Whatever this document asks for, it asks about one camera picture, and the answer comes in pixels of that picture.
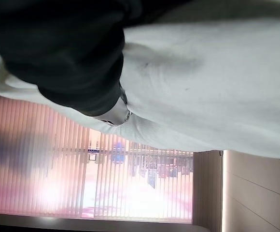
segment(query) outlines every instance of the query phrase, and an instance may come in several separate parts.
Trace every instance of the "wall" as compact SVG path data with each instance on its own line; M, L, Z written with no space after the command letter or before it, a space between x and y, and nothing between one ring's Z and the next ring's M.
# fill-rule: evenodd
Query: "wall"
M280 232L280 159L224 152L224 232Z
M219 151L194 152L193 224L221 231L222 157Z

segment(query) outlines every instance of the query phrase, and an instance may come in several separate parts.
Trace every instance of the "black jacket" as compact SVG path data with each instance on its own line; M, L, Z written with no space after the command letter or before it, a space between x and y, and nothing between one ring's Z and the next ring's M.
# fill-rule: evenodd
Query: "black jacket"
M0 55L49 100L98 116L121 95L123 27L171 2L0 0Z

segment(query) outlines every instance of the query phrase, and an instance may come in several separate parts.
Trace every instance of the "window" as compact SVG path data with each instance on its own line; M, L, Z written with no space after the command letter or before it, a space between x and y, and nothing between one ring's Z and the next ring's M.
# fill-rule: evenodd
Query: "window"
M0 97L0 213L191 223L193 153Z

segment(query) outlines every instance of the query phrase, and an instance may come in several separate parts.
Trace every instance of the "person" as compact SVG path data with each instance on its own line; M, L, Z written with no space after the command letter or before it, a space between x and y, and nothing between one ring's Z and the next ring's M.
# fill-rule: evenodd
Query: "person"
M119 82L123 28L186 1L0 0L0 55L49 100L119 125L130 115Z
M280 159L280 2L194 1L124 36L120 84L133 114L118 127L48 100L1 56L0 96L159 149Z

